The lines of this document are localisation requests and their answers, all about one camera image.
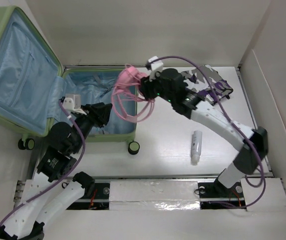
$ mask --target black wheel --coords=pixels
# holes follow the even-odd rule
[[[136,155],[138,152],[139,152],[139,144],[138,142],[136,141],[132,141],[128,144],[128,152],[131,154],[131,155]]]
[[[34,141],[32,138],[26,139],[25,148],[26,148],[27,150],[32,150],[32,149],[34,149],[34,146],[35,146],[35,141]]]
[[[19,141],[18,141],[18,148],[20,150],[25,150],[26,149],[22,139],[19,139]]]

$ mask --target white bottle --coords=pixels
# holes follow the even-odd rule
[[[197,165],[202,152],[202,131],[196,130],[193,134],[191,156],[192,165]]]

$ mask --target blue fabric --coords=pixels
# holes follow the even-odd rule
[[[0,115],[44,134],[57,74],[51,54],[14,11],[0,41]]]
[[[65,77],[65,94],[80,94],[82,105],[111,102],[112,89],[120,71],[75,71]],[[136,114],[136,104],[133,101],[123,103],[130,115]],[[70,124],[66,116],[61,113],[58,121]],[[128,134],[135,130],[135,124],[120,119],[111,111],[108,124],[103,128],[94,127],[90,134]]]

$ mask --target green suitcase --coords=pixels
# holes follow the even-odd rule
[[[25,13],[16,6],[0,7],[0,124],[23,135],[45,137],[55,122],[67,121],[58,106],[65,94],[80,94],[82,104],[110,103],[111,91],[122,69],[63,67]],[[135,102],[125,106],[134,115]],[[132,142],[136,124],[111,112],[108,125],[93,129],[91,142]]]

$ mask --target suitcase shell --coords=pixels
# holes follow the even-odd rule
[[[89,68],[71,69],[63,74],[58,58],[25,13],[16,6],[0,7],[0,124],[23,134],[23,140],[30,135],[45,137],[55,122],[65,121],[57,102],[65,94],[79,93],[65,91],[82,91],[84,84],[78,79],[80,75],[86,75],[86,86],[94,90],[86,92],[90,96],[101,91],[95,82],[96,76],[101,76],[102,81],[108,76],[109,92],[101,98],[90,99],[110,103],[107,97],[120,71]],[[95,101],[82,101],[82,104]],[[128,107],[129,112],[136,113],[136,103]],[[101,134],[94,129],[87,141],[133,141],[136,124],[130,125],[112,115],[113,112],[113,122],[106,126],[109,132]]]

